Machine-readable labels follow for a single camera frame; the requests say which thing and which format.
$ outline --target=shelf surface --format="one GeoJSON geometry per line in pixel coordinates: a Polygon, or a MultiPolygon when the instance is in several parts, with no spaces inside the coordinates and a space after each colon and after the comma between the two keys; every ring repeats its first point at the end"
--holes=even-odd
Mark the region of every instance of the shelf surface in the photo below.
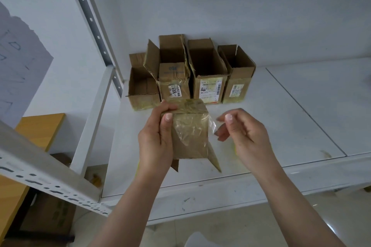
{"type": "MultiPolygon", "coordinates": [[[[127,88],[125,84],[123,94],[127,94],[127,88]]],[[[233,108],[243,108],[264,123],[283,167],[344,156],[263,67],[257,68],[243,102],[207,105],[213,119],[233,108]]],[[[150,113],[150,109],[133,111],[128,98],[122,97],[102,197],[123,194],[130,185],[139,162],[137,135],[150,113]]],[[[219,142],[213,135],[209,140],[222,173],[207,159],[180,160],[179,172],[170,168],[161,187],[248,173],[234,153],[231,138],[219,142]]]]}
{"type": "Polygon", "coordinates": [[[371,152],[371,58],[268,70],[346,155],[371,152]]]}

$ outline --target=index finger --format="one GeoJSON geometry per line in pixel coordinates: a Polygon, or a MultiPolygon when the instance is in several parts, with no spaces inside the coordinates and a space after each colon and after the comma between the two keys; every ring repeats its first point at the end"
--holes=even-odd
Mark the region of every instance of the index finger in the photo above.
{"type": "Polygon", "coordinates": [[[221,116],[219,116],[216,120],[224,122],[224,118],[226,114],[232,114],[233,116],[238,118],[242,123],[244,123],[247,130],[250,130],[253,124],[260,123],[259,120],[255,119],[251,114],[249,114],[246,110],[242,108],[231,109],[229,111],[226,111],[221,116]]]}
{"type": "Polygon", "coordinates": [[[149,127],[151,129],[155,129],[156,131],[158,131],[159,126],[160,126],[160,121],[161,121],[161,113],[167,110],[173,110],[177,108],[178,106],[176,104],[170,104],[167,101],[162,101],[159,106],[155,107],[152,110],[151,115],[148,118],[145,127],[149,127]]]}

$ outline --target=forearm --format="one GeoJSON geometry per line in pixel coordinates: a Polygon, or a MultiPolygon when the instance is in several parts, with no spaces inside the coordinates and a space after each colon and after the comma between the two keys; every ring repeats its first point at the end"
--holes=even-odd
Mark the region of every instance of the forearm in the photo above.
{"type": "Polygon", "coordinates": [[[89,247],[139,246],[161,183],[137,175],[89,247]]]}
{"type": "Polygon", "coordinates": [[[289,246],[344,246],[280,166],[267,172],[256,177],[289,246]]]}

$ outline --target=hand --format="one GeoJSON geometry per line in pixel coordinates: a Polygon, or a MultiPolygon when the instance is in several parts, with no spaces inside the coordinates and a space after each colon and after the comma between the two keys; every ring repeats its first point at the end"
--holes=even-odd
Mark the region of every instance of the hand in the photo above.
{"type": "Polygon", "coordinates": [[[225,122],[215,133],[218,140],[224,142],[231,136],[237,156],[254,175],[281,168],[261,122],[241,108],[227,111],[217,120],[225,122]]]}
{"type": "Polygon", "coordinates": [[[166,113],[161,119],[161,113],[170,109],[177,109],[177,105],[162,101],[152,110],[146,125],[139,132],[140,162],[137,175],[159,178],[162,181],[167,174],[173,160],[173,114],[166,113]]]}

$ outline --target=white label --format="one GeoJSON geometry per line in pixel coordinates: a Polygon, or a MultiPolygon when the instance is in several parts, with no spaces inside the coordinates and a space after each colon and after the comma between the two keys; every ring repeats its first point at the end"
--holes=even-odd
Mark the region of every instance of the white label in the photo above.
{"type": "Polygon", "coordinates": [[[171,98],[176,98],[176,97],[181,97],[182,92],[180,90],[179,85],[169,85],[169,91],[170,91],[170,97],[171,98]]]}
{"type": "Polygon", "coordinates": [[[223,77],[208,78],[200,82],[200,95],[204,103],[217,103],[221,91],[223,77]]]}
{"type": "Polygon", "coordinates": [[[235,84],[232,87],[230,97],[239,97],[243,88],[243,84],[235,84]]]}

